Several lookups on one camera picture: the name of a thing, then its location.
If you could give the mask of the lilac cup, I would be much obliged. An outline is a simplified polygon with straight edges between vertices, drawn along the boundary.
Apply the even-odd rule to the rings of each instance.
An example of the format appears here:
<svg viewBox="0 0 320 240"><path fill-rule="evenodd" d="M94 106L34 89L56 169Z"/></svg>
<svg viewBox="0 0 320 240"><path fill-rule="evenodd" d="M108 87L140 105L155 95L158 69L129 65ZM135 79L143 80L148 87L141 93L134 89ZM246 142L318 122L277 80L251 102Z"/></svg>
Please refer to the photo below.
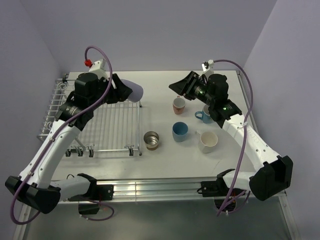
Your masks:
<svg viewBox="0 0 320 240"><path fill-rule="evenodd" d="M129 87L132 90L132 93L127 98L130 102L137 103L139 102L144 94L144 89L142 86L138 85L137 83L134 83L130 80L121 79L121 81Z"/></svg>

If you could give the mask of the blue cup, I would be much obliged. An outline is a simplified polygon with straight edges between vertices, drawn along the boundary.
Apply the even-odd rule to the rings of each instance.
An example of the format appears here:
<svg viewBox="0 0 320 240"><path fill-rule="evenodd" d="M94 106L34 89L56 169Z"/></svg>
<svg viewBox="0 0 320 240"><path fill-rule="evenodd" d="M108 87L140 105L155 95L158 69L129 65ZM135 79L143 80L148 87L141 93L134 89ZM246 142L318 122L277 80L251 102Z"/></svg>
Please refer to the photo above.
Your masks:
<svg viewBox="0 0 320 240"><path fill-rule="evenodd" d="M187 139L188 125L184 122L176 122L172 126L172 137L175 142L181 143Z"/></svg>

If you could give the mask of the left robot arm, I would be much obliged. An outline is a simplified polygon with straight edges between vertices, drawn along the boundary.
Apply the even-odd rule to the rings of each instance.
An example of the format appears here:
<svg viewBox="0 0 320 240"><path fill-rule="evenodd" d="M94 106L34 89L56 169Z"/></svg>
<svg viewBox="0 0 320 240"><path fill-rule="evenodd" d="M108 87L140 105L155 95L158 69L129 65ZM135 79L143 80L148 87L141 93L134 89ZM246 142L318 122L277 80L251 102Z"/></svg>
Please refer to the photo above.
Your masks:
<svg viewBox="0 0 320 240"><path fill-rule="evenodd" d="M52 181L53 174L68 147L93 118L103 104L129 100L138 102L143 88L116 73L111 78L95 73L81 73L55 116L51 130L42 146L19 176L9 176L5 182L15 201L20 201L40 213L50 213L65 199L82 196L91 200L98 193L97 180L84 173L74 178Z"/></svg>

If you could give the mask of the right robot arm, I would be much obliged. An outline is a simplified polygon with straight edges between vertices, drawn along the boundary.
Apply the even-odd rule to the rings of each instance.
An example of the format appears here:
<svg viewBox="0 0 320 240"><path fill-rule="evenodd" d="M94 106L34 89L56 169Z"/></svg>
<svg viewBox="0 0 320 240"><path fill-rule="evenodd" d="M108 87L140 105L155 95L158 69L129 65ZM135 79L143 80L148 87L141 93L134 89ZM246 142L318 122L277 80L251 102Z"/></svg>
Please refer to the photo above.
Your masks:
<svg viewBox="0 0 320 240"><path fill-rule="evenodd" d="M187 100L198 99L207 104L212 120L239 145L245 144L241 154L247 155L254 171L231 168L221 172L214 182L215 195L224 196L237 189L250 191L258 200L265 201L290 187L293 161L270 148L247 124L242 111L229 99L225 75L212 73L205 76L191 71L169 88Z"/></svg>

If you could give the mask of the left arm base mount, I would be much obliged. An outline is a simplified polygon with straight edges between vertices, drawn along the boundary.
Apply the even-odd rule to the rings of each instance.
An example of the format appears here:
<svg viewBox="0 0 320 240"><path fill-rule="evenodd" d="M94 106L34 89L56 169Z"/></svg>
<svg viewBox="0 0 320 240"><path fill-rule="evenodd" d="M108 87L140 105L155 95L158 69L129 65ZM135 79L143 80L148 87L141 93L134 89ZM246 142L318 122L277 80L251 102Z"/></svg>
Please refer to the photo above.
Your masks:
<svg viewBox="0 0 320 240"><path fill-rule="evenodd" d="M85 180L84 193L72 193L66 199L69 202L89 202L90 204L79 203L78 213L86 221L102 222L111 219L115 214L115 209L105 201L113 199L114 186L112 184L99 185L97 179L85 173L79 173L71 180ZM96 215L101 207L111 211L105 218L92 218L90 215Z"/></svg>

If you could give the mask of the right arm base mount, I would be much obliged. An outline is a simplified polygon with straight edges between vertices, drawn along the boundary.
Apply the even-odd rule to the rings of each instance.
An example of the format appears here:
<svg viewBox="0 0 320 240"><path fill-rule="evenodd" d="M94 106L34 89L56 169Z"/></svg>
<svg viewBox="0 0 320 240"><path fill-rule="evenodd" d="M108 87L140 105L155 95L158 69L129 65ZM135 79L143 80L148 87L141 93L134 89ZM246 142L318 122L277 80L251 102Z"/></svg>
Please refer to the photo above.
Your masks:
<svg viewBox="0 0 320 240"><path fill-rule="evenodd" d="M215 208L219 210L222 207L224 199L229 191L227 185L223 183L220 179L213 181L202 181L200 185L201 187L197 189L197 193L202 195L202 197L223 197L223 199L214 200ZM237 200L239 199L239 197L244 196L245 194L245 190L234 188L227 200L229 204L222 210L222 212L228 215L242 209L247 203L250 194L247 194L246 198L244 199L244 202L242 202L240 205L237 204Z"/></svg>

